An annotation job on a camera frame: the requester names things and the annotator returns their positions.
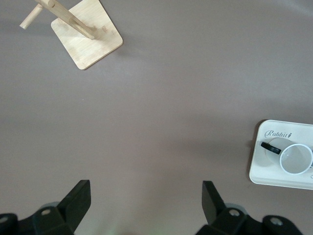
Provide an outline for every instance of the black handle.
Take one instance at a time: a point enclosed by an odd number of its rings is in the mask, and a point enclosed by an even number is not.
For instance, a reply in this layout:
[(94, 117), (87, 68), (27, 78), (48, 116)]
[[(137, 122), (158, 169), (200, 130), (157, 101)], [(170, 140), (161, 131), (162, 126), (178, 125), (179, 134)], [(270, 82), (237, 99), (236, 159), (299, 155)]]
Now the black handle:
[(266, 142), (262, 142), (261, 143), (261, 146), (273, 153), (276, 153), (276, 154), (280, 154), (281, 152), (281, 149), (279, 148), (275, 148), (274, 146), (270, 145), (269, 143), (266, 143)]

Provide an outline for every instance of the wooden base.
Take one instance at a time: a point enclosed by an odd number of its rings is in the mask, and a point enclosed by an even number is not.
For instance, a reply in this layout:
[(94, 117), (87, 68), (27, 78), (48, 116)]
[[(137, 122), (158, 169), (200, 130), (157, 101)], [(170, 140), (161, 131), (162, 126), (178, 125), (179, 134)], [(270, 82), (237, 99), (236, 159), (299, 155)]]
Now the wooden base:
[(99, 0), (82, 0), (69, 11), (88, 26), (95, 36), (94, 40), (86, 38), (59, 18), (51, 23), (79, 69), (87, 69), (123, 44), (122, 37)]

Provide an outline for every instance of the mug holder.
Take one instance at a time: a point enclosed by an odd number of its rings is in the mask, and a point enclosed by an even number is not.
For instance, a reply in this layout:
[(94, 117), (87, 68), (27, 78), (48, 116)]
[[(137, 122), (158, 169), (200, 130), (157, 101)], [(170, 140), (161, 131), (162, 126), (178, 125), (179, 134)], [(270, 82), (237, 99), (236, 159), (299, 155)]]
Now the mug holder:
[(311, 136), (313, 136), (313, 125), (277, 120), (262, 122), (258, 129), (252, 155), (249, 172), (251, 181), (262, 185), (313, 190), (313, 168), (299, 175), (287, 174), (266, 156), (266, 149), (261, 146), (262, 142), (281, 137), (305, 144), (313, 149)]

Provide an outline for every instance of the gray tabletop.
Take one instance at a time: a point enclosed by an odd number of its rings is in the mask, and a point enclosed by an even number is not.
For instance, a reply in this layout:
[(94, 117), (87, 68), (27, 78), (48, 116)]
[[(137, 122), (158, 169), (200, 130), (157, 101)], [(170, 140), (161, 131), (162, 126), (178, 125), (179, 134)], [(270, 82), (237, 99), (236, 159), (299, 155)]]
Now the gray tabletop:
[(53, 14), (23, 30), (36, 2), (0, 1), (0, 212), (25, 218), (90, 179), (77, 235), (193, 235), (212, 180), (312, 234), (311, 190), (248, 176), (260, 121), (313, 124), (312, 1), (101, 3), (124, 45), (82, 71)]

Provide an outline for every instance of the wooden peg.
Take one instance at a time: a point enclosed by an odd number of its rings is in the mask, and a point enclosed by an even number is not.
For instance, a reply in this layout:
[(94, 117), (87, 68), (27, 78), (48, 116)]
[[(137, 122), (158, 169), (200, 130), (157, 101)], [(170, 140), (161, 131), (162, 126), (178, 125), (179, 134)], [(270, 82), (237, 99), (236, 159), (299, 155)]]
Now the wooden peg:
[(83, 34), (85, 37), (92, 40), (94, 39), (93, 32), (56, 0), (35, 0), (35, 1), (38, 2), (44, 8), (48, 9), (54, 15), (59, 17), (62, 21), (76, 29), (78, 32)]
[(23, 29), (27, 29), (27, 27), (36, 19), (39, 13), (43, 10), (43, 6), (37, 4), (37, 6), (30, 12), (30, 14), (26, 17), (26, 19), (20, 24), (20, 27)]

